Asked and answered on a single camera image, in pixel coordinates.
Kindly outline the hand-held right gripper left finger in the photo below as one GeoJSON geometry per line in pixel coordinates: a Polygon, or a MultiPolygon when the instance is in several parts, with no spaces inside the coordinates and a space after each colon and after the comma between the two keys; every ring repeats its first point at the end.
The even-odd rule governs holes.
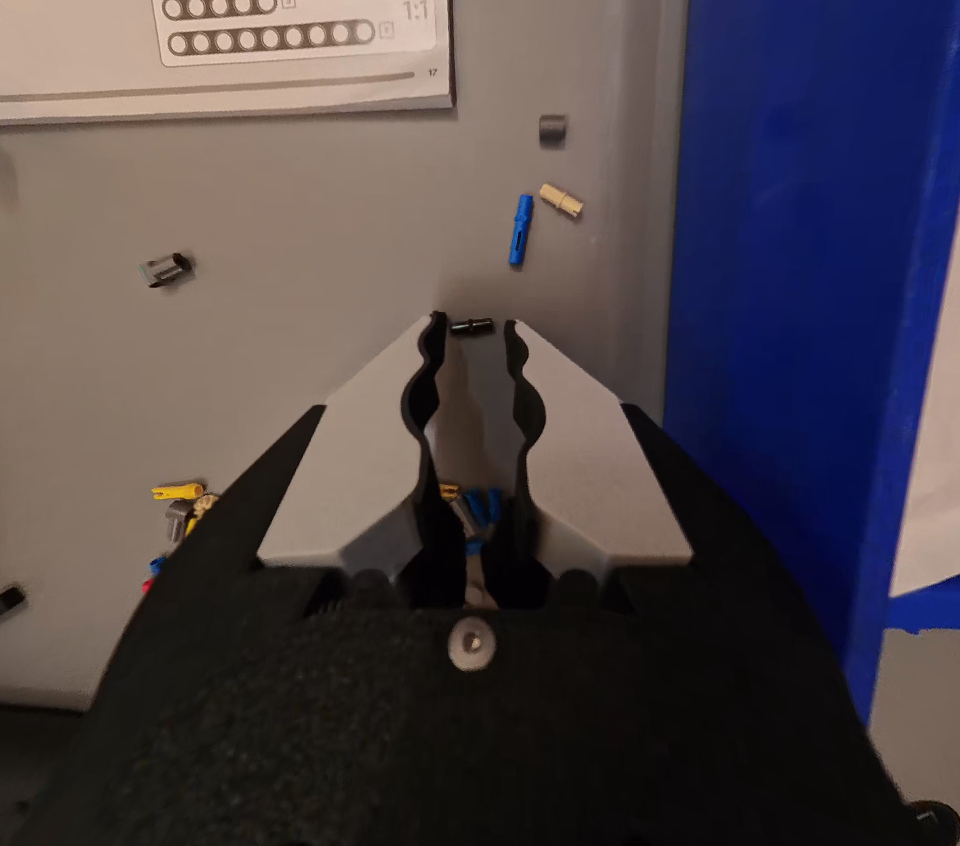
{"type": "Polygon", "coordinates": [[[329,398],[258,548],[263,565],[399,576],[420,553],[447,321],[421,316],[329,398]]]}

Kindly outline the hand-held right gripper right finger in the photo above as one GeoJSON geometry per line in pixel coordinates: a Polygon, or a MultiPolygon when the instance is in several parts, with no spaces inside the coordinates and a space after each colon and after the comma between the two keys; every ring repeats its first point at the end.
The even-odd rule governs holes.
{"type": "Polygon", "coordinates": [[[692,549],[620,399],[543,336],[503,337],[522,435],[517,541],[550,576],[690,563],[692,549]]]}

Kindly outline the pile of small lego pieces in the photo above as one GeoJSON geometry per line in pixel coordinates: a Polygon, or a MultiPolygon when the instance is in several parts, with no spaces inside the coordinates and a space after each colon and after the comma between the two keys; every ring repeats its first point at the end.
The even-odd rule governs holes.
{"type": "MultiPolygon", "coordinates": [[[[501,488],[463,488],[452,481],[441,481],[438,492],[462,527],[465,557],[464,605],[470,608],[497,609],[496,600],[486,586],[482,552],[503,520],[505,499],[501,488]]],[[[180,545],[198,522],[219,501],[205,492],[201,483],[164,485],[152,491],[152,497],[167,504],[165,517],[171,546],[180,545]]]]}

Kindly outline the blue lego pin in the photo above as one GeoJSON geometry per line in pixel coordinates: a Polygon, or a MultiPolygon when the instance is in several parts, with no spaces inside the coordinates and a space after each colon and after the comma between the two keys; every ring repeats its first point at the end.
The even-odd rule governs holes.
{"type": "Polygon", "coordinates": [[[511,267],[521,267],[524,263],[527,242],[529,240],[530,229],[534,211],[534,197],[529,193],[523,193],[517,202],[515,216],[513,217],[509,264],[511,267]]]}

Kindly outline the dark grey lego pin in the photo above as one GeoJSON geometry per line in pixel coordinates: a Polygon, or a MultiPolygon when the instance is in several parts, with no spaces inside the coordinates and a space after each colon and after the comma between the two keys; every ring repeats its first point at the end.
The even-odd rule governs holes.
{"type": "Polygon", "coordinates": [[[168,288],[194,274],[194,264],[184,253],[174,252],[138,264],[138,270],[149,288],[168,288]]]}

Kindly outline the tan lego pin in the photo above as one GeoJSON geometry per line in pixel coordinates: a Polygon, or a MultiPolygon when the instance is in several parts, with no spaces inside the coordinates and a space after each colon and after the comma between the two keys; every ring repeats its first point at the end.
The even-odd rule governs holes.
{"type": "Polygon", "coordinates": [[[571,218],[576,219],[582,213],[584,206],[582,200],[553,184],[542,184],[538,195],[543,202],[571,218]]]}

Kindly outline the blue plastic bin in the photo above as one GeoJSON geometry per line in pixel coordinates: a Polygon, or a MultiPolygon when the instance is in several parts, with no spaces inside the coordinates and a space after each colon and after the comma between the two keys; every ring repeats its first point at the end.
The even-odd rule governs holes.
{"type": "Polygon", "coordinates": [[[868,722],[958,213],[959,0],[689,0],[663,424],[868,722]]]}

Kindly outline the black round knob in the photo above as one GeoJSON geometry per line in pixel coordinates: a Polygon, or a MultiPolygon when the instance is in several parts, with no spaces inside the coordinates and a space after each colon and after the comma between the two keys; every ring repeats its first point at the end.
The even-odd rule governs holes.
{"type": "Polygon", "coordinates": [[[958,845],[959,814],[939,801],[920,800],[908,804],[918,824],[918,840],[922,845],[958,845]]]}

